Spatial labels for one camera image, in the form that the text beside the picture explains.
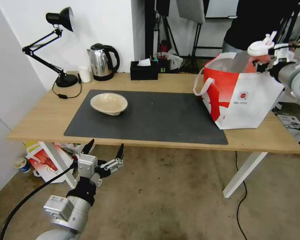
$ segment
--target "desk lamp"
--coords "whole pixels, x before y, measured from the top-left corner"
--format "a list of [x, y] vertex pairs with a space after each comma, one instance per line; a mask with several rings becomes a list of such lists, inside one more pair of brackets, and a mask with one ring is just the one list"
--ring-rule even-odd
[[[38, 41], [30, 44], [29, 46], [26, 46], [22, 48], [23, 53], [27, 54], [28, 56], [34, 58], [35, 60], [39, 61], [40, 63], [46, 65], [48, 68], [52, 69], [53, 71], [57, 72], [59, 74], [56, 84], [58, 87], [70, 87], [73, 86], [78, 82], [78, 78], [75, 75], [72, 74], [66, 74], [63, 72], [63, 68], [57, 67], [51, 63], [46, 62], [45, 60], [41, 59], [37, 55], [35, 55], [35, 51], [39, 50], [40, 48], [48, 45], [49, 43], [53, 42], [54, 40], [58, 39], [62, 35], [62, 29], [59, 27], [62, 25], [64, 28], [68, 29], [69, 31], [73, 32], [73, 13], [71, 7], [67, 7], [63, 9], [60, 13], [47, 13], [46, 14], [46, 20], [48, 23], [51, 23], [53, 27], [55, 28], [51, 33], [44, 36], [43, 38], [40, 38]], [[50, 41], [38, 44], [42, 40], [46, 39], [47, 37], [56, 34], [57, 36], [54, 39], [51, 39]]]

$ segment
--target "beige bowl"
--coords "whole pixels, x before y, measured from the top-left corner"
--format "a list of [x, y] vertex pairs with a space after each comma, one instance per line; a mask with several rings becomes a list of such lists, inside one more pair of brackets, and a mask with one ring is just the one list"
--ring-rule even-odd
[[99, 112], [117, 116], [126, 110], [128, 101], [116, 93], [101, 93], [91, 98], [90, 105]]

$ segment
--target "black shirt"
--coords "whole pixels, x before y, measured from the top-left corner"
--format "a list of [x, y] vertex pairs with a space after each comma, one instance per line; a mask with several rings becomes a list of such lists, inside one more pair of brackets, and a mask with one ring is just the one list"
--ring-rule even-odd
[[232, 47], [247, 50], [267, 33], [278, 30], [283, 17], [292, 12], [296, 0], [239, 0], [237, 18], [232, 21], [224, 41]]

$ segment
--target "table leg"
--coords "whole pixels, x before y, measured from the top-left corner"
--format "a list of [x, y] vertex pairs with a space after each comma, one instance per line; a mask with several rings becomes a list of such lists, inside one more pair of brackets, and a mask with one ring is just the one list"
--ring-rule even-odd
[[241, 166], [236, 175], [234, 175], [234, 177], [223, 190], [223, 195], [225, 198], [229, 198], [232, 195], [232, 193], [240, 186], [240, 184], [246, 179], [246, 177], [266, 155], [267, 152], [253, 152], [248, 157], [248, 159]]
[[[39, 142], [39, 143], [40, 143], [41, 147], [44, 149], [44, 151], [47, 153], [47, 155], [51, 158], [54, 165], [56, 165], [58, 170], [60, 170], [60, 173], [62, 173], [63, 171], [68, 169], [67, 165], [64, 163], [63, 159], [59, 155], [59, 153], [58, 153], [57, 149], [55, 148], [55, 146], [53, 145], [53, 143], [50, 143], [50, 142]], [[71, 171], [67, 172], [61, 178], [64, 178], [71, 188], [76, 187], [77, 181], [72, 176]]]

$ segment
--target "lamp shade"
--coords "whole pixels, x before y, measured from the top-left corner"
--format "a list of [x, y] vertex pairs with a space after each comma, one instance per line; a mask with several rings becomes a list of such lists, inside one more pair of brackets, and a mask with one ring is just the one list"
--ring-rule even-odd
[[73, 12], [71, 7], [63, 9], [60, 13], [47, 13], [46, 20], [53, 25], [62, 25], [73, 32], [71, 22], [73, 22]]

